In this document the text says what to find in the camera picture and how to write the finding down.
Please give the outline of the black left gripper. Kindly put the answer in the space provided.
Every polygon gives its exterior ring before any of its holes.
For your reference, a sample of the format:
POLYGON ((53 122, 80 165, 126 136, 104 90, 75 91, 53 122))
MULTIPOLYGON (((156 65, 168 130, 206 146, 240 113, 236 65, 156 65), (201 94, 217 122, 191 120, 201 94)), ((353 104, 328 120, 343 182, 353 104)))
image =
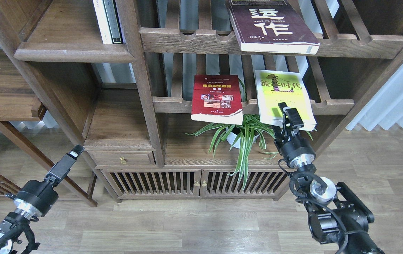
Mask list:
POLYGON ((60 184, 68 175, 83 151, 83 146, 76 145, 50 169, 45 176, 45 181, 30 180, 17 195, 7 193, 5 196, 11 198, 16 206, 14 212, 24 218, 45 216, 58 199, 58 193, 53 190, 53 187, 55 184, 60 184))

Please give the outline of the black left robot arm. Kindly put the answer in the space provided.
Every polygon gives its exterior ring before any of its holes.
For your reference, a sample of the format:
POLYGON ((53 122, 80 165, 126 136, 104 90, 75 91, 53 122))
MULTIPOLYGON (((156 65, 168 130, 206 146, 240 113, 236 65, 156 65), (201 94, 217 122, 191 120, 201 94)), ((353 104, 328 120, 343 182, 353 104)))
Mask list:
POLYGON ((6 194, 16 205, 16 209, 10 212, 0 223, 0 254, 16 254, 13 244, 22 241, 19 236, 24 233, 28 244, 23 251, 29 254, 37 250, 40 243, 36 242, 30 222, 37 222, 51 209, 59 198, 53 189, 67 176, 79 155, 84 151, 83 146, 76 145, 69 153, 58 161, 47 173, 43 181, 30 180, 17 193, 6 194))

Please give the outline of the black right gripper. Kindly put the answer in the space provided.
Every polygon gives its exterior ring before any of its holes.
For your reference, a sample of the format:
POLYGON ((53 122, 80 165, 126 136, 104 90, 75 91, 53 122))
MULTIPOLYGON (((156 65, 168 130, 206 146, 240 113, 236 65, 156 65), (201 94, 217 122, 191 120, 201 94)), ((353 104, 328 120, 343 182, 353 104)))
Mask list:
POLYGON ((274 144, 288 167, 298 169, 312 164, 316 154, 307 139, 300 136, 298 130, 304 122, 297 108, 290 108, 285 102, 278 104, 283 114, 283 128, 272 125, 274 144))

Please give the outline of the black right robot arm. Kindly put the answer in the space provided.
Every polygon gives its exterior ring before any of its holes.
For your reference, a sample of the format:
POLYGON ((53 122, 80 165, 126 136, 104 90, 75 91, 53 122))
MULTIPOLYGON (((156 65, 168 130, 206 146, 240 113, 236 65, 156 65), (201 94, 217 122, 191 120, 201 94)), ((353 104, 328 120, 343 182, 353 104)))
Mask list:
POLYGON ((290 191, 308 212, 312 237, 320 244, 338 244, 338 254, 382 254, 369 236, 374 215, 343 182, 333 183, 316 175, 315 152, 301 137, 304 126, 296 108, 279 103, 283 113, 282 127, 273 126, 274 143, 287 166, 290 191))

